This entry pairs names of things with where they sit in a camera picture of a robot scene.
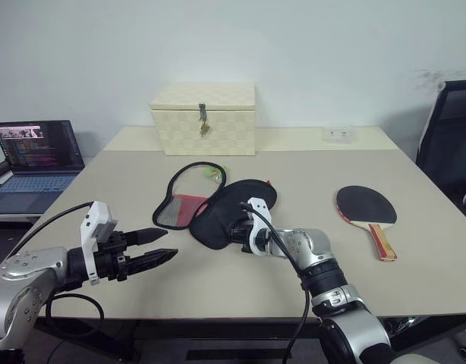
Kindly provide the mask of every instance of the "box latch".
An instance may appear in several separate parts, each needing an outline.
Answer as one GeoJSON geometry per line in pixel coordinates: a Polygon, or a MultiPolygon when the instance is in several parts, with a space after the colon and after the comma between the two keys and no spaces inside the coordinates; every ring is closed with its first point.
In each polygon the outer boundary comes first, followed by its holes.
{"type": "Polygon", "coordinates": [[[203,136],[206,134],[209,130],[209,125],[208,125],[208,115],[206,114],[206,104],[199,104],[200,106],[200,121],[202,122],[201,128],[200,128],[200,134],[203,136]]]}

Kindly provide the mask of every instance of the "white small box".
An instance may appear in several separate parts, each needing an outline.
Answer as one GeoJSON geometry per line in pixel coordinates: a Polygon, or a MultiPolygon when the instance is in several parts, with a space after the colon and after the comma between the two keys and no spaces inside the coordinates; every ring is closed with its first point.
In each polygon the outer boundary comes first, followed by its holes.
{"type": "Polygon", "coordinates": [[[251,83],[173,83],[150,103],[166,155],[254,155],[255,109],[251,83]]]}

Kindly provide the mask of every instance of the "wall stain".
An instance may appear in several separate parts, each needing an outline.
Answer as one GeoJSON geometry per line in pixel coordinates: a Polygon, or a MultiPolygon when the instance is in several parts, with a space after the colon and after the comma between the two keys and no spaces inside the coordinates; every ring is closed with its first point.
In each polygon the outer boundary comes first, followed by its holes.
{"type": "Polygon", "coordinates": [[[414,70],[417,78],[415,90],[424,90],[427,95],[438,93],[444,87],[444,81],[466,79],[466,68],[462,70],[431,71],[414,70]]]}

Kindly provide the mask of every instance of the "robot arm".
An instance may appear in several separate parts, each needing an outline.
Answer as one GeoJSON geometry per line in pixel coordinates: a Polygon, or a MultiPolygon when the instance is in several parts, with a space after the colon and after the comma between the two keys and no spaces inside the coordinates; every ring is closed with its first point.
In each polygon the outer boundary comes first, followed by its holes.
{"type": "Polygon", "coordinates": [[[0,265],[0,352],[20,350],[37,320],[41,307],[55,292],[74,290],[85,281],[100,278],[124,281],[128,275],[155,268],[170,260],[176,249],[157,249],[130,258],[132,245],[154,241],[167,234],[150,228],[123,233],[108,206],[94,202],[81,225],[81,248],[64,247],[24,251],[0,265]]]}
{"type": "MultiPolygon", "coordinates": [[[[285,258],[268,225],[251,211],[271,222],[265,202],[252,198],[248,204],[252,221],[232,229],[231,241],[243,240],[244,251],[256,255],[285,258]]],[[[312,297],[314,314],[321,319],[320,342],[329,364],[434,363],[414,354],[398,356],[391,349],[384,327],[371,314],[356,288],[346,281],[322,231],[288,229],[276,233],[297,266],[302,287],[312,297]]]]}

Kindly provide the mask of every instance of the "chair backrest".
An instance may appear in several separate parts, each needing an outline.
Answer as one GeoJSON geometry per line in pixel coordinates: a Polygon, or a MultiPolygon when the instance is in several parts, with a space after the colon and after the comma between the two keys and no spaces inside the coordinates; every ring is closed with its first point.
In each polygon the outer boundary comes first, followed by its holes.
{"type": "Polygon", "coordinates": [[[460,193],[462,198],[466,192],[466,80],[448,81],[439,93],[416,163],[449,198],[460,193]]]}

